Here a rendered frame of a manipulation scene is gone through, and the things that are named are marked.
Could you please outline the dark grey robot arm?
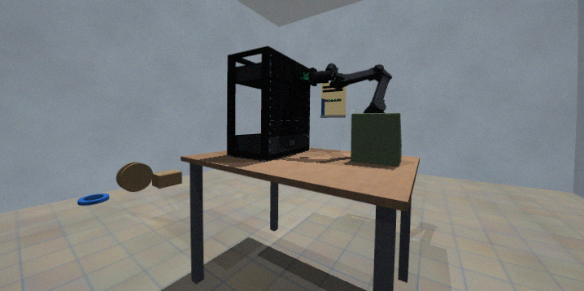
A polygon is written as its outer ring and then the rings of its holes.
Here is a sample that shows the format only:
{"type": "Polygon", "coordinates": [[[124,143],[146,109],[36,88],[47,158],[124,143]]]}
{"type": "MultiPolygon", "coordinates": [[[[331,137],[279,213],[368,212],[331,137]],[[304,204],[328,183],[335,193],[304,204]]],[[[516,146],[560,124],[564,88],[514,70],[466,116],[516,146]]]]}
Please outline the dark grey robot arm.
{"type": "MultiPolygon", "coordinates": [[[[371,105],[369,105],[364,110],[364,113],[385,113],[384,110],[386,109],[386,104],[384,103],[385,102],[384,97],[385,97],[387,85],[388,85],[390,79],[392,78],[392,75],[390,75],[383,68],[384,67],[381,64],[378,64],[375,67],[372,67],[372,68],[365,70],[365,71],[355,72],[355,73],[351,73],[351,74],[342,74],[342,73],[337,73],[338,68],[336,67],[336,65],[333,63],[330,63],[330,64],[328,64],[325,71],[321,71],[322,75],[320,75],[320,76],[322,76],[323,81],[318,81],[318,82],[319,83],[329,83],[329,80],[331,80],[331,82],[329,84],[330,86],[334,87],[335,89],[342,89],[343,87],[346,87],[348,85],[351,85],[351,84],[354,84],[354,83],[357,83],[357,82],[360,82],[363,80],[379,81],[380,77],[382,76],[382,78],[380,80],[381,83],[379,82],[379,85],[377,87],[377,91],[376,91],[375,96],[374,96],[374,100],[376,99],[376,101],[373,100],[374,102],[373,103],[371,102],[371,105]],[[327,72],[330,70],[332,70],[332,71],[327,72]],[[382,74],[380,75],[381,72],[382,72],[382,74]],[[337,75],[336,75],[336,73],[337,73],[337,75]],[[345,83],[342,84],[343,82],[345,82],[345,83]],[[378,97],[379,97],[379,99],[377,99],[378,97]]],[[[317,84],[319,84],[319,83],[317,83],[317,84]]]]}

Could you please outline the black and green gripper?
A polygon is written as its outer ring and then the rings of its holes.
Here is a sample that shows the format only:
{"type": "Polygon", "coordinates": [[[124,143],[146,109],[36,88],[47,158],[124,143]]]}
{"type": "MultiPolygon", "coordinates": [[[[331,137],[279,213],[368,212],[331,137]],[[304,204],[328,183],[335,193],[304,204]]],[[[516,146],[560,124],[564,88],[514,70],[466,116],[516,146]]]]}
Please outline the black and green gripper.
{"type": "Polygon", "coordinates": [[[322,76],[320,75],[322,75],[322,72],[317,72],[317,70],[314,67],[311,67],[309,68],[309,72],[306,75],[300,77],[300,79],[301,80],[307,79],[308,81],[311,81],[312,86],[317,86],[316,83],[317,81],[323,81],[322,76]]]}

